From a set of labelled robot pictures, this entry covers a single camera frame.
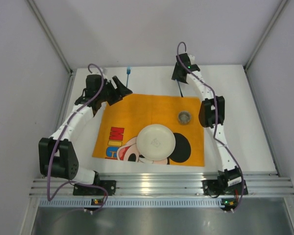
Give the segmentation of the blue metallic spoon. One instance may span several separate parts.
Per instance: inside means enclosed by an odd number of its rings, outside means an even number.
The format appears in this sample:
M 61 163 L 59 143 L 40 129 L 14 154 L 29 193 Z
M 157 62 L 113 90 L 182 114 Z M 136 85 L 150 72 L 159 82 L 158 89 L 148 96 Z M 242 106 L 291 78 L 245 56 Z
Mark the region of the blue metallic spoon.
M 180 83 L 179 83 L 178 80 L 177 80 L 177 84 L 178 84 L 178 88 L 179 88 L 180 96 L 181 96 L 181 97 L 184 97 L 184 96 L 183 96 L 183 92 L 182 92 L 182 90 L 181 90 Z

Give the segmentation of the orange Mickey Mouse cloth placemat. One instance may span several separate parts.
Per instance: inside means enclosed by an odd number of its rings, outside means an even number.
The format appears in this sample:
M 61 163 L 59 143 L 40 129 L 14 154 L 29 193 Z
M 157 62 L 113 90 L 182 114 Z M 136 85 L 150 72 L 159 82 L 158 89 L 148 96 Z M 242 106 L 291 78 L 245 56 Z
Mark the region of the orange Mickey Mouse cloth placemat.
M 201 102 L 197 97 L 131 94 L 103 111 L 94 158 L 204 167 L 204 130 L 198 120 Z M 178 114 L 188 111 L 192 119 L 181 125 Z M 139 132 L 151 124 L 168 127 L 174 134 L 176 145 L 166 159 L 151 161 L 142 156 L 136 140 Z

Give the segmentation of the small speckled stone cup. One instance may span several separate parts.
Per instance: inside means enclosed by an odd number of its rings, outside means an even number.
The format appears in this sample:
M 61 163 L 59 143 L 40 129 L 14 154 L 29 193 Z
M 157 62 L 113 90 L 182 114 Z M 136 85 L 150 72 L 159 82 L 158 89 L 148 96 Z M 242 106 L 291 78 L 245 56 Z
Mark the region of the small speckled stone cup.
M 187 125 L 190 123 L 192 119 L 192 116 L 191 114 L 188 112 L 188 111 L 181 111 L 179 114 L 178 114 L 178 122 L 181 124 L 181 125 Z

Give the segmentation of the cream round plate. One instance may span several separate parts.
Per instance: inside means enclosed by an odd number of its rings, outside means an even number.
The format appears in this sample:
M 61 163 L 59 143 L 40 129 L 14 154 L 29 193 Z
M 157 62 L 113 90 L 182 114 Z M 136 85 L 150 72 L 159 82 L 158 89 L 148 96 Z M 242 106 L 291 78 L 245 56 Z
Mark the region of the cream round plate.
M 173 153 L 176 140 L 168 127 L 161 124 L 152 124 L 139 132 L 136 144 L 139 153 L 146 159 L 160 161 Z

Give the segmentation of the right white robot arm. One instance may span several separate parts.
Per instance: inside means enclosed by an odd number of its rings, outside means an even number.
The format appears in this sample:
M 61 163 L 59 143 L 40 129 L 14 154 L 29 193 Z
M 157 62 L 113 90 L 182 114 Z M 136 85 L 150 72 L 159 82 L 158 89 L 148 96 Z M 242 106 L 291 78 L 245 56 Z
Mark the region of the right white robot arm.
M 219 160 L 217 183 L 207 189 L 220 195 L 230 191 L 244 194 L 245 180 L 238 161 L 230 151 L 225 131 L 225 99 L 217 96 L 214 89 L 203 79 L 200 68 L 194 64 L 192 56 L 183 53 L 176 56 L 176 64 L 172 75 L 173 80 L 178 80 L 192 86 L 201 101 L 198 119 L 213 139 L 216 156 Z

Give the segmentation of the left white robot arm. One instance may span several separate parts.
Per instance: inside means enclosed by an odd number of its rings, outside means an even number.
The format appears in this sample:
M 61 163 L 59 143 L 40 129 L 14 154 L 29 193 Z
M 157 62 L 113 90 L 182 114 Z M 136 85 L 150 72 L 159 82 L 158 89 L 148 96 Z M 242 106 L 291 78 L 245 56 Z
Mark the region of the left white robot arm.
M 41 138 L 38 144 L 40 172 L 46 177 L 62 178 L 86 185 L 99 180 L 98 173 L 79 165 L 74 149 L 84 126 L 96 115 L 102 103 L 114 105 L 132 94 L 116 76 L 112 80 L 99 74 L 86 77 L 86 87 L 75 101 L 68 118 L 49 138 Z

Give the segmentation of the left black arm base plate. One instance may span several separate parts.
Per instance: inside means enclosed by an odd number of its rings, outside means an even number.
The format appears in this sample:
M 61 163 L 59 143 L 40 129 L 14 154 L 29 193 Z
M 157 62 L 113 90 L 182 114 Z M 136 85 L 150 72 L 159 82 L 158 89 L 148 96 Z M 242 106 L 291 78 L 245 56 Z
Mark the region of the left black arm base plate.
M 73 189 L 74 196 L 104 196 L 114 195 L 116 191 L 115 180 L 100 180 L 95 187 L 75 184 Z

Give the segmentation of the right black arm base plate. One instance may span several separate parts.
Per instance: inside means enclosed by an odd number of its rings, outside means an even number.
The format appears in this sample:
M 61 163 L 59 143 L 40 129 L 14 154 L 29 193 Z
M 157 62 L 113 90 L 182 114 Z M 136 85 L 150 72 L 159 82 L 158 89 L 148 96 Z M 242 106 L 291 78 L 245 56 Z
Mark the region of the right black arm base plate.
M 221 195 L 248 195 L 248 189 L 246 182 L 244 181 L 244 186 L 242 183 L 235 184 L 233 186 L 225 187 L 221 186 L 218 180 L 204 180 L 202 181 L 204 195 L 210 197 L 218 197 Z

